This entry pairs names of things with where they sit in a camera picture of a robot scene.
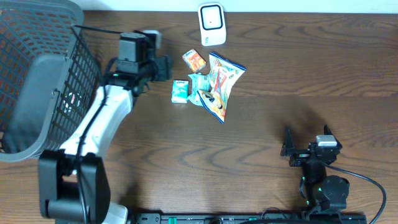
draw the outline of gray plastic basket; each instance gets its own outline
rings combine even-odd
[[[97,67],[70,30],[83,20],[66,0],[0,0],[0,161],[57,150],[86,115]]]

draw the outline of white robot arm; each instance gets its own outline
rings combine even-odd
[[[59,151],[44,151],[40,156],[42,216],[90,224],[127,223],[127,208],[110,202],[103,158],[147,82],[171,78],[171,59],[155,56],[159,39],[154,30],[120,34],[119,57],[109,62],[103,86],[83,121]],[[114,62],[116,71],[110,72]],[[77,183],[63,181],[62,176],[74,174]]]

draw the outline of dark wooden surface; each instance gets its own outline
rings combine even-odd
[[[245,65],[225,124],[205,109],[172,104],[172,82],[152,84],[120,125],[105,159],[112,199],[163,212],[262,212],[305,204],[300,169],[279,157],[290,125],[306,147],[324,124],[343,149],[334,165],[379,181],[387,191],[380,223],[398,220],[398,20],[396,15],[226,13],[227,42],[202,47],[197,14],[85,12],[85,24],[130,31],[158,29],[160,54],[175,60],[174,78],[190,69],[195,48]],[[103,63],[118,54],[118,37],[86,32]],[[207,66],[203,73],[209,71]],[[348,209],[370,221],[381,204],[377,187],[350,183]],[[37,161],[0,164],[1,223],[42,223]]]

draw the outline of orange snack box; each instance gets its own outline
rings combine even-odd
[[[197,72],[206,66],[205,60],[198,54],[195,49],[191,49],[182,56],[182,59],[192,69],[193,72]]]

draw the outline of chip bag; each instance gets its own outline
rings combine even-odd
[[[202,75],[201,73],[198,73],[188,76],[192,79],[192,91],[191,95],[188,96],[188,100],[194,105],[203,106],[200,101],[198,90],[210,91],[209,75]]]
[[[211,91],[198,90],[202,105],[212,115],[224,123],[226,106],[232,86],[246,71],[242,65],[230,62],[216,53],[210,53],[210,86]]]

